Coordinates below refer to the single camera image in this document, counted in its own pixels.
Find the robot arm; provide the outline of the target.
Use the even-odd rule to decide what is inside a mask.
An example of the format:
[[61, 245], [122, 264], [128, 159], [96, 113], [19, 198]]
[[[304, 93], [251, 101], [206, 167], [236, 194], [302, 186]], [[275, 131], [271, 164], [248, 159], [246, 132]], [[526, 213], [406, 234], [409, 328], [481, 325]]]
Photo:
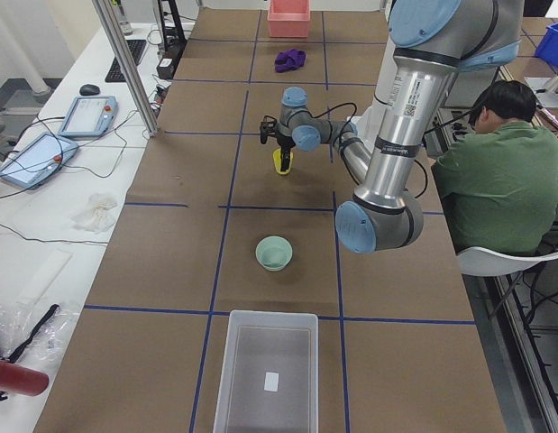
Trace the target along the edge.
[[279, 118], [261, 122], [281, 157], [331, 145], [357, 181], [335, 213], [339, 240], [355, 253], [404, 247], [419, 237], [423, 213], [407, 190], [425, 130], [461, 72], [503, 66], [518, 54], [521, 1], [394, 1], [389, 36], [397, 72], [380, 129], [367, 148], [351, 121], [314, 117], [302, 88], [287, 88]]

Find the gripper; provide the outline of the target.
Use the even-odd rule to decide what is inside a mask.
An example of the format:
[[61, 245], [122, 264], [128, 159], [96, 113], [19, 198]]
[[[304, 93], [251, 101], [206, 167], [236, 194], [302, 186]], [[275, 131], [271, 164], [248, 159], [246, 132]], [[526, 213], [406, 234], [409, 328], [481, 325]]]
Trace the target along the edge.
[[279, 151], [279, 170], [289, 171], [291, 167], [291, 150], [296, 146], [293, 138], [281, 132], [276, 132], [276, 140], [280, 146]]

